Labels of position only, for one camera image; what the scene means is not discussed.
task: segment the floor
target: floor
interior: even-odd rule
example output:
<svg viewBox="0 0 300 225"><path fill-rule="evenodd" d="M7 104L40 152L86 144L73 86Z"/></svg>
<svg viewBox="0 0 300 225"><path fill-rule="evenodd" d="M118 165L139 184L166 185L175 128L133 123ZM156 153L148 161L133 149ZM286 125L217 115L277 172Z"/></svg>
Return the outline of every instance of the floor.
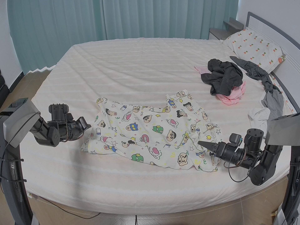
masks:
<svg viewBox="0 0 300 225"><path fill-rule="evenodd" d="M33 98L39 89L49 70L43 72L29 73L22 78L14 91L5 100L2 111L11 102L18 98ZM276 211L283 201L287 177L275 182L266 189L245 196L231 202L173 214L142 215L137 216L138 225L161 224L161 225L270 225L272 224L271 213ZM42 198L32 195L29 198L30 206L36 214L41 225L130 225L135 224L134 215L116 215L101 213L99 216L85 220L68 214ZM87 212L58 204L69 212L83 217L91 217L97 212ZM13 225L14 221L6 203L5 197L0 192L0 225Z"/></svg>

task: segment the white bed sheet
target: white bed sheet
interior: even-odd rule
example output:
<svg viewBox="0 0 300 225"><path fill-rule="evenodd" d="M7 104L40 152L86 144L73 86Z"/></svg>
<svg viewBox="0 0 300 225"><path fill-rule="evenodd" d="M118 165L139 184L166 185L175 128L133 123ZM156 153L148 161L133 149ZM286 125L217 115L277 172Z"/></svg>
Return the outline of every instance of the white bed sheet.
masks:
<svg viewBox="0 0 300 225"><path fill-rule="evenodd" d="M260 107L262 84L246 75L246 92L236 105L227 106L211 96L194 66L207 66L212 58L231 61L234 53L217 40L137 38L74 45L57 63L32 99L46 121L48 106L66 103L77 119L93 123L96 99L163 107L166 94L187 89L222 128L223 140L231 133L243 137L250 128L248 111ZM284 114L291 111L286 106ZM203 208L259 191L284 177L289 170L290 148L284 147L275 175L262 186L250 179L233 182L223 163L218 172L174 170L136 163L114 155L92 155L79 141L56 148L40 146L28 133L20 145L26 190L84 210L115 214L160 214ZM247 171L232 169L235 179Z"/></svg>

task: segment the teal curtain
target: teal curtain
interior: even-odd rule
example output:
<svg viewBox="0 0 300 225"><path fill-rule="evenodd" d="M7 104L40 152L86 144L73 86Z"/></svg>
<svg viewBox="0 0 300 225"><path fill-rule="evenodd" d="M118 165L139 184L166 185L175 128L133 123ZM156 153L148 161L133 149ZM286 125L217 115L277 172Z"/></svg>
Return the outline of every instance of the teal curtain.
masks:
<svg viewBox="0 0 300 225"><path fill-rule="evenodd" d="M207 39L236 18L238 0L8 0L24 73L55 65L74 44L164 37Z"/></svg>

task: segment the white pillow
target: white pillow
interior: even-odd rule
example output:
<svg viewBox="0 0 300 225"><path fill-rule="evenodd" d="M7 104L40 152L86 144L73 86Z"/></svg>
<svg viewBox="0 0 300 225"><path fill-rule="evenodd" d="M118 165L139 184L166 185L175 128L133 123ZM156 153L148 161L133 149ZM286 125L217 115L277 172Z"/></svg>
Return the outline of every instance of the white pillow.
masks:
<svg viewBox="0 0 300 225"><path fill-rule="evenodd" d="M281 47L259 36L250 28L232 34L223 41L238 58L251 61L268 73L285 59Z"/></svg>

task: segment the headboard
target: headboard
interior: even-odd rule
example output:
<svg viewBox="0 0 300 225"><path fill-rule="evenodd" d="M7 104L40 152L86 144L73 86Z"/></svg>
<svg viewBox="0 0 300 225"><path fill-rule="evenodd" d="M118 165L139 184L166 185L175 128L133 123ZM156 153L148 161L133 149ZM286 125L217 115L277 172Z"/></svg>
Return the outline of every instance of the headboard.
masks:
<svg viewBox="0 0 300 225"><path fill-rule="evenodd" d="M251 12L248 12L246 27L280 46L286 54L286 59L272 71L272 75L296 111L300 112L300 44L278 27Z"/></svg>

